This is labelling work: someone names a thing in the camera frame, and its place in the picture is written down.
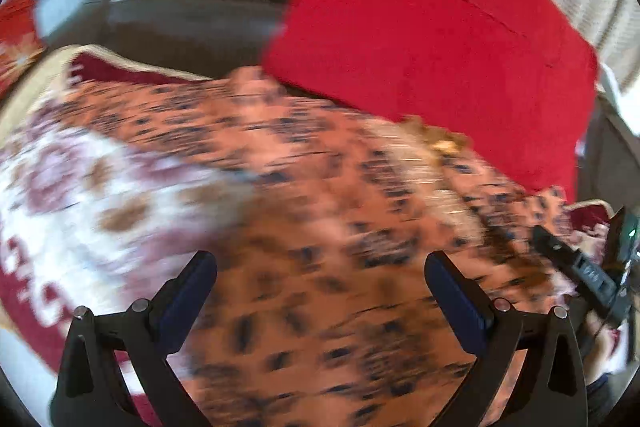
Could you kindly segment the red gift bag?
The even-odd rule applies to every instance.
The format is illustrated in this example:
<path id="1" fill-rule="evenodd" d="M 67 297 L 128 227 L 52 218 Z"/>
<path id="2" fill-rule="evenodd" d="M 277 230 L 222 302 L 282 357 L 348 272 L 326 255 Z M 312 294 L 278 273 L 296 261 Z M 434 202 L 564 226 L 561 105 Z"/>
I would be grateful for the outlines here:
<path id="1" fill-rule="evenodd" d="M 37 0 L 6 0 L 0 16 L 0 94 L 5 96 L 18 78 L 44 51 L 35 21 Z"/>

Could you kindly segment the orange floral garment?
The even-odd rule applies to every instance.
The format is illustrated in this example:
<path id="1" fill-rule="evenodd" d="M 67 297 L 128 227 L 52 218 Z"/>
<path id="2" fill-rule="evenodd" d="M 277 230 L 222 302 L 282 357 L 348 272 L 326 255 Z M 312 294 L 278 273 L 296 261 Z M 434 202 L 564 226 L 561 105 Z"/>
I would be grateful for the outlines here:
<path id="1" fill-rule="evenodd" d="M 79 80 L 47 104 L 53 184 L 102 273 L 152 294 L 193 251 L 218 281 L 186 344 L 216 426 L 425 426 L 471 365 L 423 280 L 442 249 L 530 311 L 558 293 L 530 231 L 570 229 L 470 150 L 292 96 L 254 68 Z"/>

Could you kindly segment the red pillow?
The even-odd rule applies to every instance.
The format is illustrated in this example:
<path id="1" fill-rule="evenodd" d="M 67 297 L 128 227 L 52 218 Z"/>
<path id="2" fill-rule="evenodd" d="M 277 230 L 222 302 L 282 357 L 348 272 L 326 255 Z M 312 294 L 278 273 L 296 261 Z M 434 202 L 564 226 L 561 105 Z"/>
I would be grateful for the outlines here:
<path id="1" fill-rule="evenodd" d="M 528 191 L 575 193 L 598 61 L 551 0 L 290 0 L 262 68 L 374 115 L 464 133 Z"/>

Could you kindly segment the floral plush blanket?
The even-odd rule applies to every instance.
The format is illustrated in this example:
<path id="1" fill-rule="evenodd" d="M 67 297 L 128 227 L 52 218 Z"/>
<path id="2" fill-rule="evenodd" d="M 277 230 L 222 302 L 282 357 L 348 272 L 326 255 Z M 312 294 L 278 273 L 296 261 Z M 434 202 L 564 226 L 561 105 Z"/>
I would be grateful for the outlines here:
<path id="1" fill-rule="evenodd" d="M 45 58 L 1 113 L 1 373 L 48 425 L 74 309 L 125 310 L 151 297 L 194 251 L 213 251 L 241 222 L 254 179 L 60 124 L 54 113 L 97 46 Z"/>

